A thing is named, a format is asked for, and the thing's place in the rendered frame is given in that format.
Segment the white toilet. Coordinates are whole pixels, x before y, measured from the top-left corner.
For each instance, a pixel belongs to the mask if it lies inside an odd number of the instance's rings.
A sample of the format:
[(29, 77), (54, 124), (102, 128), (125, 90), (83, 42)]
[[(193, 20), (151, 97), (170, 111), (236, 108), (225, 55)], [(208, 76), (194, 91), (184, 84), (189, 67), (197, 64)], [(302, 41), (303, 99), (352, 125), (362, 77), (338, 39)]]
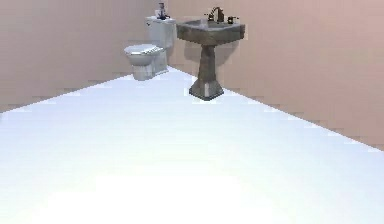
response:
[(173, 48), (176, 37), (175, 19), (149, 16), (145, 18), (145, 25), (149, 42), (124, 49), (137, 81), (146, 81), (168, 71), (168, 51)]

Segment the bronze sink faucet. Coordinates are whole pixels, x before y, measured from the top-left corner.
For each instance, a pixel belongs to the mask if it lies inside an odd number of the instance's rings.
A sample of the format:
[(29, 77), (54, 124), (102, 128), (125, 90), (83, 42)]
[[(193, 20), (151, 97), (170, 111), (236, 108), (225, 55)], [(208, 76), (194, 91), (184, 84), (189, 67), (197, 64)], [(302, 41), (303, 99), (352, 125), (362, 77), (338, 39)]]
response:
[(221, 7), (213, 7), (210, 13), (206, 14), (207, 20), (217, 23), (227, 22), (233, 24), (237, 19), (237, 16), (225, 16), (224, 11)]

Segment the grey stone pedestal sink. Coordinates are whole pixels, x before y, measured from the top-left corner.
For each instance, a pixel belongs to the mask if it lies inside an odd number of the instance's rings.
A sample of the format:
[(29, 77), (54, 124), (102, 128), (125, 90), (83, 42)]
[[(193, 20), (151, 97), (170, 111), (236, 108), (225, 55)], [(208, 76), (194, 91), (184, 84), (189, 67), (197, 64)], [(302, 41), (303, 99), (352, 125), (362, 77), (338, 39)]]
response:
[(177, 38), (201, 46), (197, 80), (189, 94), (209, 101), (224, 93), (216, 78), (215, 47), (239, 41), (245, 36), (245, 25), (215, 21), (192, 20), (176, 25)]

